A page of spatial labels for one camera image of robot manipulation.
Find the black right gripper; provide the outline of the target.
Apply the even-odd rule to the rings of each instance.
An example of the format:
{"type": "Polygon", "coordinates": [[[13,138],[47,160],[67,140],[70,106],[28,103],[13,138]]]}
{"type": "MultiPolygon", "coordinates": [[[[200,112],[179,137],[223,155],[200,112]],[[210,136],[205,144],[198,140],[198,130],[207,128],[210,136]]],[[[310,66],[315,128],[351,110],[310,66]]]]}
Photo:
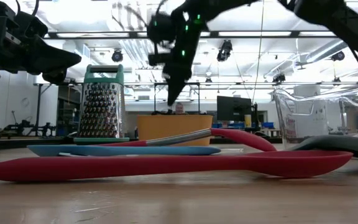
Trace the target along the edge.
{"type": "Polygon", "coordinates": [[[149,64],[156,66],[163,64],[163,73],[166,74],[168,85],[167,104],[172,105],[185,87],[187,80],[192,75],[191,66],[195,57],[199,29],[180,30],[175,37],[175,46],[169,53],[149,54],[149,64]]]}

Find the light blue silicone spoon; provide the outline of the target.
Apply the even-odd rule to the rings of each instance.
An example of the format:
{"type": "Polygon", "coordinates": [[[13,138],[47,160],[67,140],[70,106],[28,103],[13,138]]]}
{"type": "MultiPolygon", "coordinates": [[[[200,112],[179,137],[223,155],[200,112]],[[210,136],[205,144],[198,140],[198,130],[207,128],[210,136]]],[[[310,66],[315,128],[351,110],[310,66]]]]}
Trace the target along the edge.
{"type": "Polygon", "coordinates": [[[210,146],[75,146],[75,145],[29,145],[34,154],[40,157],[52,157],[59,154],[81,156],[121,156],[121,155],[174,155],[207,156],[221,152],[210,146]]]}

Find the red spatula with metal handle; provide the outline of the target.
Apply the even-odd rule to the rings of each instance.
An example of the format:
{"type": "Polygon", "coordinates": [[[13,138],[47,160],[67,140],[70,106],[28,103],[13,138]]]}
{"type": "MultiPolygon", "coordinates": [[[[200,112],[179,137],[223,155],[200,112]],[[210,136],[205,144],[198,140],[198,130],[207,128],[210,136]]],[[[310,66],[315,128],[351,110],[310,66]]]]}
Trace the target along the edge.
{"type": "Polygon", "coordinates": [[[138,140],[138,141],[128,141],[128,142],[117,142],[117,143],[108,143],[108,144],[98,144],[98,146],[136,146],[136,147],[145,147],[145,146],[169,146],[174,144],[179,144],[188,141],[194,141],[197,139],[203,139],[210,136],[222,136],[228,138],[238,144],[243,144],[254,149],[258,149],[264,152],[276,151],[276,148],[266,139],[248,133],[246,131],[240,131],[236,129],[222,129],[222,128],[208,128],[193,131],[186,134],[169,136],[165,138],[151,139],[151,140],[138,140]]]}

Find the red silicone spoon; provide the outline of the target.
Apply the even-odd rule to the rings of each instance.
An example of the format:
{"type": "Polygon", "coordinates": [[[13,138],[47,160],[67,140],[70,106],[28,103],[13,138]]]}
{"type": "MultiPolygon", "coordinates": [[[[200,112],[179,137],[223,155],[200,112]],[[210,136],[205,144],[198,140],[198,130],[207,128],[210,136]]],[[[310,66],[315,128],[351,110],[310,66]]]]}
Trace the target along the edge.
{"type": "Polygon", "coordinates": [[[244,155],[27,157],[0,162],[0,180],[59,182],[131,175],[249,170],[286,178],[327,174],[350,161],[345,151],[272,151],[244,155]]]}

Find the black desk monitor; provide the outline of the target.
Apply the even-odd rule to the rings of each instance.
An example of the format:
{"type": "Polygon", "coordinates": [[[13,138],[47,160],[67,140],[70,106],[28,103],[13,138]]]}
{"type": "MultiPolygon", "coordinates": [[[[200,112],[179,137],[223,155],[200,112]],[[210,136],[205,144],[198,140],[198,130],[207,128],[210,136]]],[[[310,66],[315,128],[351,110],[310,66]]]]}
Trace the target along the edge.
{"type": "Polygon", "coordinates": [[[217,96],[216,103],[219,121],[245,121],[245,115],[252,114],[249,98],[217,96]]]}

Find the black machine on bench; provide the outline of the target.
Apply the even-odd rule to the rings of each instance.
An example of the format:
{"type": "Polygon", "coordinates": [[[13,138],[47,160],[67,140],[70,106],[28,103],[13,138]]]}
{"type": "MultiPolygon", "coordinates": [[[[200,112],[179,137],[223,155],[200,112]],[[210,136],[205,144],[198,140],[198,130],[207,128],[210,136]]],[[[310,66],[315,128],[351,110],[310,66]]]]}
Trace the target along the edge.
{"type": "Polygon", "coordinates": [[[52,126],[51,123],[38,126],[37,124],[31,124],[27,120],[22,120],[20,123],[9,124],[5,128],[0,129],[0,139],[2,137],[10,139],[12,137],[30,136],[32,133],[34,133],[35,136],[43,138],[52,137],[56,129],[57,127],[52,126]]]}

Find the black silicone spoon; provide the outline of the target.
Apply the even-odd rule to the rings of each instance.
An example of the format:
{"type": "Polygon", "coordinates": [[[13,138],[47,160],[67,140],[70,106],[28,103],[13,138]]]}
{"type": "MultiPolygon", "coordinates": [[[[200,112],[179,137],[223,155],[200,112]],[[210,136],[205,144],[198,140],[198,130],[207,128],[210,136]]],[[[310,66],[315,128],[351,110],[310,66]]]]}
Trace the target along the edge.
{"type": "Polygon", "coordinates": [[[358,157],[358,135],[320,135],[305,139],[289,147],[289,151],[307,151],[320,149],[324,151],[346,151],[358,157]]]}

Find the black metal stand frame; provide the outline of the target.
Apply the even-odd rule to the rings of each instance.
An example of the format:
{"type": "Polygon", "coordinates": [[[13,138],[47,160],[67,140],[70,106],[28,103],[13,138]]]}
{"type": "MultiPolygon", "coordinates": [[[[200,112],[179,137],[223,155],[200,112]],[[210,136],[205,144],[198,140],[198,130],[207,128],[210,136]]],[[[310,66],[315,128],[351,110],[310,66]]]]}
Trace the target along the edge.
{"type": "MultiPolygon", "coordinates": [[[[200,82],[186,82],[185,86],[192,86],[192,85],[196,85],[198,87],[198,113],[201,114],[201,105],[200,105],[200,82]]],[[[157,111],[157,87],[158,86],[168,86],[168,83],[166,82],[157,82],[157,83],[153,83],[154,86],[154,112],[157,111]]]]}

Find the black table edge frame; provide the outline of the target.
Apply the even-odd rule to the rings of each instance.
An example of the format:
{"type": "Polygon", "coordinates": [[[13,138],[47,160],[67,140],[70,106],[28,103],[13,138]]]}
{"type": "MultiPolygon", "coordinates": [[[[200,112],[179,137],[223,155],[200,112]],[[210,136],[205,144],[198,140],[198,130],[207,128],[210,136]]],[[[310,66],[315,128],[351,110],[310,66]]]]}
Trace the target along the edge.
{"type": "MultiPolygon", "coordinates": [[[[272,144],[281,144],[281,138],[267,138],[272,144]]],[[[234,141],[226,138],[212,138],[210,144],[235,144],[234,141]]],[[[0,150],[26,148],[28,145],[44,144],[75,144],[73,138],[17,138],[17,139],[0,139],[0,150]]]]}

